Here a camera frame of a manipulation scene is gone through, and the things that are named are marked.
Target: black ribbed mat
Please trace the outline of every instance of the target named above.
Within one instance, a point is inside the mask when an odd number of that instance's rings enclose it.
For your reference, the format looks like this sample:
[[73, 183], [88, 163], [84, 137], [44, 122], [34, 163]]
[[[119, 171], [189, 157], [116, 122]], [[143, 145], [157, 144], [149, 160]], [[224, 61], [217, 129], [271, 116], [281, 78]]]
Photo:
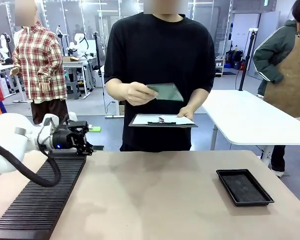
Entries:
[[[85, 156], [54, 159], [61, 171], [60, 182], [54, 187], [42, 187], [30, 181], [0, 218], [0, 240], [50, 238], [86, 163]], [[47, 162], [37, 174], [50, 181], [54, 179]]]

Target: black t-shirt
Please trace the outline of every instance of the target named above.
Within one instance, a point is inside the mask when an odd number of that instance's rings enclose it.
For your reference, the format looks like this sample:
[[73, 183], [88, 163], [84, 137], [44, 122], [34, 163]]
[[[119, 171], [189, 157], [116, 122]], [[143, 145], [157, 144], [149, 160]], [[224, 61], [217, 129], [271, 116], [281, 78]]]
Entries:
[[105, 82], [145, 85], [174, 83], [184, 102], [152, 100], [141, 106], [125, 101], [123, 143], [145, 152], [187, 151], [191, 129], [129, 127], [136, 114], [177, 115], [196, 89], [211, 91], [216, 73], [214, 43], [200, 23], [184, 17], [167, 22], [139, 13], [117, 21], [111, 30], [104, 69]]

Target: hand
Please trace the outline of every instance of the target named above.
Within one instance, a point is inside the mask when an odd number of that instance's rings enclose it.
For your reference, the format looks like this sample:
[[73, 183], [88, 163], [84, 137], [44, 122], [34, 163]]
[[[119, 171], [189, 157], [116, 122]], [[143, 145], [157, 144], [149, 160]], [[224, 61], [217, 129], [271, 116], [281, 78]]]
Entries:
[[178, 118], [186, 117], [187, 119], [190, 119], [191, 121], [194, 120], [194, 113], [195, 111], [191, 106], [185, 106], [180, 109], [180, 112], [178, 114]]
[[158, 93], [139, 82], [125, 84], [124, 98], [132, 106], [147, 104], [158, 96]]
[[17, 75], [18, 73], [19, 73], [19, 68], [18, 67], [14, 67], [10, 71], [10, 76]]
[[48, 93], [50, 91], [50, 83], [40, 82], [39, 89], [44, 94]]

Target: paper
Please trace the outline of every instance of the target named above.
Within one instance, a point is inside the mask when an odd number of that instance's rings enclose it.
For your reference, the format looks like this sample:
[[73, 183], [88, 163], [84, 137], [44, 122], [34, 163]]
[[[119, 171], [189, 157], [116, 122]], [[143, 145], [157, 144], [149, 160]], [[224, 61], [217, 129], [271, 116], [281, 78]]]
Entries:
[[174, 83], [149, 84], [147, 87], [158, 93], [156, 97], [158, 100], [184, 101], [184, 98]]
[[148, 123], [160, 123], [160, 118], [165, 123], [176, 123], [176, 125], [195, 125], [193, 121], [184, 117], [178, 117], [177, 115], [147, 115], [138, 114], [135, 116], [132, 125], [148, 125]]

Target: sneaker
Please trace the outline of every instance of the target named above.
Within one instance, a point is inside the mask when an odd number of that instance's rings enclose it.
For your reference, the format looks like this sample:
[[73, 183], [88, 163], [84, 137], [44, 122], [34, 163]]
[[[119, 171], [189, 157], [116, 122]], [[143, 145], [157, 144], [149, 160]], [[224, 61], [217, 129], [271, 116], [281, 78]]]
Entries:
[[281, 178], [285, 172], [284, 171], [275, 171], [273, 169], [271, 169], [271, 171], [274, 173], [274, 175], [276, 175], [278, 178]]

